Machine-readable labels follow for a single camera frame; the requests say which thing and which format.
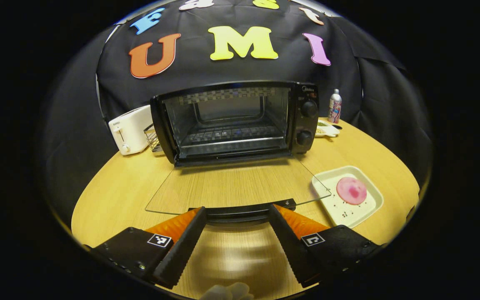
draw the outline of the white toaster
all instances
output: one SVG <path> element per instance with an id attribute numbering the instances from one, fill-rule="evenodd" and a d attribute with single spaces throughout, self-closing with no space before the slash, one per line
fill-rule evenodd
<path id="1" fill-rule="evenodd" d="M 114 141 L 122 155 L 135 154 L 147 148 L 144 129 L 153 123 L 151 108 L 142 106 L 108 122 Z"/>

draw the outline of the small white plate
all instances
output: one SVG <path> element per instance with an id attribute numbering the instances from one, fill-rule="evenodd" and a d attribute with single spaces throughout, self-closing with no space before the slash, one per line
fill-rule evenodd
<path id="1" fill-rule="evenodd" d="M 340 131 L 336 129 L 333 125 L 328 125 L 328 126 L 318 126 L 316 128 L 316 134 L 314 135 L 315 137 L 332 137 L 334 138 L 335 136 L 339 135 Z"/>
<path id="2" fill-rule="evenodd" d="M 366 185 L 366 199 L 360 205 L 351 205 L 343 201 L 337 192 L 337 183 L 343 177 L 353 177 Z M 326 194 L 326 188 L 332 195 L 321 200 L 323 207 L 336 225 L 353 228 L 364 222 L 383 206 L 384 198 L 373 182 L 357 167 L 347 165 L 339 169 L 316 174 L 312 185 L 318 195 Z"/>

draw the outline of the blue letter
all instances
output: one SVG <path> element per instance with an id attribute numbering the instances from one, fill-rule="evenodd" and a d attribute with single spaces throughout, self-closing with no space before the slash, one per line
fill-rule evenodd
<path id="1" fill-rule="evenodd" d="M 130 27 L 135 26 L 138 29 L 137 34 L 141 34 L 142 32 L 146 31 L 149 28 L 152 28 L 154 25 L 156 25 L 156 23 L 158 23 L 158 18 L 162 16 L 160 12 L 163 10 L 165 10 L 165 8 L 159 8 L 154 12 L 148 13 L 142 19 L 139 19 L 138 21 L 133 23 L 133 25 L 131 25 Z"/>

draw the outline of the pink donut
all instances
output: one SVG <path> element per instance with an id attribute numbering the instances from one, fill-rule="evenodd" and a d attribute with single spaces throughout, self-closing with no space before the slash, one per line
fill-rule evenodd
<path id="1" fill-rule="evenodd" d="M 366 199 L 366 185 L 353 177 L 344 177 L 337 183 L 338 195 L 351 205 L 359 205 Z"/>

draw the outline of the wire rack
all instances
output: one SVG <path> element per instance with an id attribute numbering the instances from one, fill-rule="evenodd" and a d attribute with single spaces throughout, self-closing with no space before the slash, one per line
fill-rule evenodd
<path id="1" fill-rule="evenodd" d="M 155 127 L 153 126 L 153 124 L 149 125 L 143 131 L 145 133 L 145 138 L 147 138 L 147 143 L 149 144 L 149 147 L 151 148 L 151 152 L 153 153 L 153 155 L 154 156 L 164 155 L 164 151 L 162 151 L 162 147 L 158 142 L 157 133 L 155 132 Z"/>

